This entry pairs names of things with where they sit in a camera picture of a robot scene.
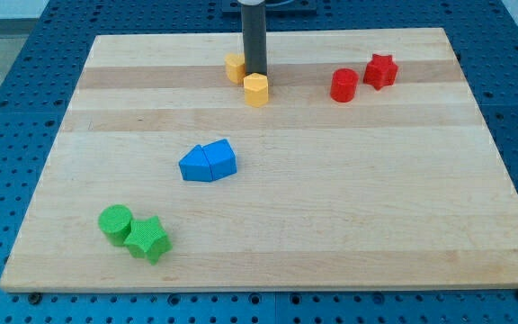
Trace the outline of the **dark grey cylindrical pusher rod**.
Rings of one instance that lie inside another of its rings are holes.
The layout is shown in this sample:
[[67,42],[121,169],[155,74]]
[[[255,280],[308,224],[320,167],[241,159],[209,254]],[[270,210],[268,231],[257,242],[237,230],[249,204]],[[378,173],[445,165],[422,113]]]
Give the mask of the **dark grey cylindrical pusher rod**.
[[246,73],[267,75],[266,10],[264,0],[241,0]]

